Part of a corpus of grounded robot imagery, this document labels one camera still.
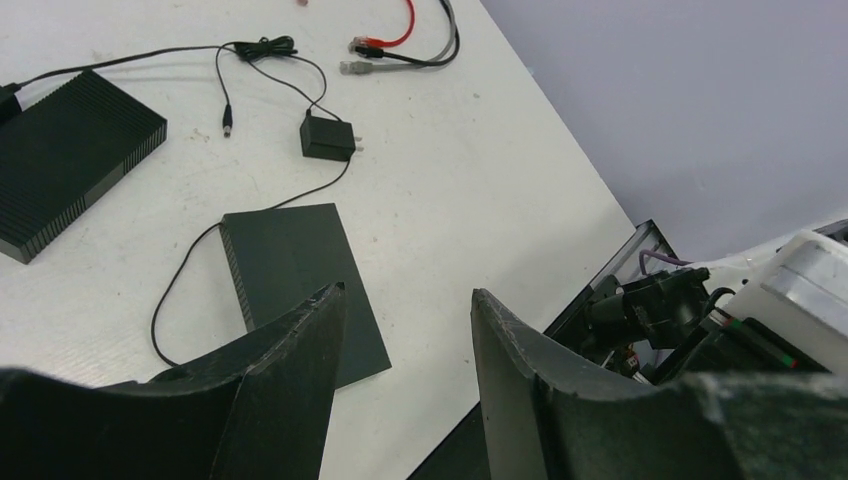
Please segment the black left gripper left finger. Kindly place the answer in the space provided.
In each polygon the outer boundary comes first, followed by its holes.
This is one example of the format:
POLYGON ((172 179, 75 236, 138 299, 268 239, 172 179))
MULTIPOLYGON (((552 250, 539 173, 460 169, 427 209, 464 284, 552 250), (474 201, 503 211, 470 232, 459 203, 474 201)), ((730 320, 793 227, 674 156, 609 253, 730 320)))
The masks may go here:
POLYGON ((315 479, 345 336, 346 290, 147 382, 86 387, 1 372, 5 479, 315 479))

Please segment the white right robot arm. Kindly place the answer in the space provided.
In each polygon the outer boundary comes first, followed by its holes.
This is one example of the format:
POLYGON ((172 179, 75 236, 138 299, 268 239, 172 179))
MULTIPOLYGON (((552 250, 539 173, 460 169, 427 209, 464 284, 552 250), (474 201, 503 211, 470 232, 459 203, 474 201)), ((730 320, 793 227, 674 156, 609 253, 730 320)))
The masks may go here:
POLYGON ((686 372, 847 372, 847 224, 712 261, 677 257, 653 224, 591 283, 573 348, 658 385, 686 372))

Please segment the black network switch box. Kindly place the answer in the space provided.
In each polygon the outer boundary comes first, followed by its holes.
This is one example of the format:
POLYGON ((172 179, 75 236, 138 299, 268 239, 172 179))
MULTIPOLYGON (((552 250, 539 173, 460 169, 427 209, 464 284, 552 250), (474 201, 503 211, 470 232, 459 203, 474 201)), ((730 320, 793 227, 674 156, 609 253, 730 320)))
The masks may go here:
POLYGON ((337 386, 392 367, 335 204, 229 213, 219 233, 249 332, 341 282, 347 300, 337 386))

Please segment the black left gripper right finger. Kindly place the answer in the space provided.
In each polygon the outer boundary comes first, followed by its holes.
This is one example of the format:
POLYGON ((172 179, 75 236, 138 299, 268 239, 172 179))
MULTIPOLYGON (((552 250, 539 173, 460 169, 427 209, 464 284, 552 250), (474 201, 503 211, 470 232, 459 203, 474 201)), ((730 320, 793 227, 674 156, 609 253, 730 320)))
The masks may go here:
POLYGON ((843 479, 847 381, 687 374, 651 386, 569 372, 542 409, 544 474, 495 479, 843 479))

